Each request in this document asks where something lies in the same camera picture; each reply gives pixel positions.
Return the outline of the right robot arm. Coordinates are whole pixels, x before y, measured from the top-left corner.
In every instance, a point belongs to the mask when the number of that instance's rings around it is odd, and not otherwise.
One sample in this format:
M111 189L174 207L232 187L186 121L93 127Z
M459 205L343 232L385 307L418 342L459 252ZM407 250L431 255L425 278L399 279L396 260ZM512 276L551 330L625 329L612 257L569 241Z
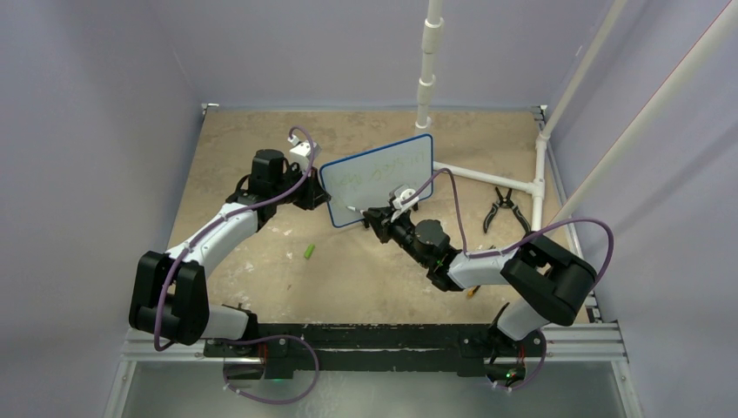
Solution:
M491 348L510 354L531 332L550 323L570 326L594 287L597 273L585 260L543 234L490 253L464 253L452 246L436 219L413 223L390 207L361 210L381 243L392 241L426 269L442 292L509 285L519 299L502 309L488 334Z

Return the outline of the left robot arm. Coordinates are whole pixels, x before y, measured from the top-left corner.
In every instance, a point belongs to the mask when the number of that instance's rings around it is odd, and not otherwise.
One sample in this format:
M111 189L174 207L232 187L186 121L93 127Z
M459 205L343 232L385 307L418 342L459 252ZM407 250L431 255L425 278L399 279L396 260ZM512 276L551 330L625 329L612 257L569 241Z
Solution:
M218 213L190 238L163 253L149 251L138 261L128 316L130 327L152 334L156 350L199 340L225 340L236 355L259 344L256 314L209 301L210 273L238 245L259 232L281 205L311 211L329 201L305 144L288 155L256 152L249 174L239 180Z

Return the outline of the green marker cap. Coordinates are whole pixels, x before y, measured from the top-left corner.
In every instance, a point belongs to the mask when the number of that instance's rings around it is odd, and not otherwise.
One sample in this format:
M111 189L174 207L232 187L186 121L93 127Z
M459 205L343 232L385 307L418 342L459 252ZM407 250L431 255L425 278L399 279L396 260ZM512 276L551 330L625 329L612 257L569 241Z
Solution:
M305 258L306 260L309 260L309 259L310 259L310 258L312 257L312 255L313 255L313 253L314 253L314 250L315 250L315 248L316 248L316 246L315 246L314 244L310 244L310 245L309 245L309 246L308 246L308 247L306 248L306 250L305 250L305 253L304 253L304 258Z

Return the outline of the blue framed whiteboard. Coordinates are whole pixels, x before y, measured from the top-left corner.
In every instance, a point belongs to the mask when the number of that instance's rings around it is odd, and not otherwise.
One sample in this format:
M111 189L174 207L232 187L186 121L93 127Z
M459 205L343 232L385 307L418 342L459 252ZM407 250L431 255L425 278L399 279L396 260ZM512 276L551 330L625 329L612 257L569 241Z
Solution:
M322 186L331 195L332 226L341 228L362 220L346 206L387 206L400 185L418 190L433 174L433 137L426 133L323 164Z

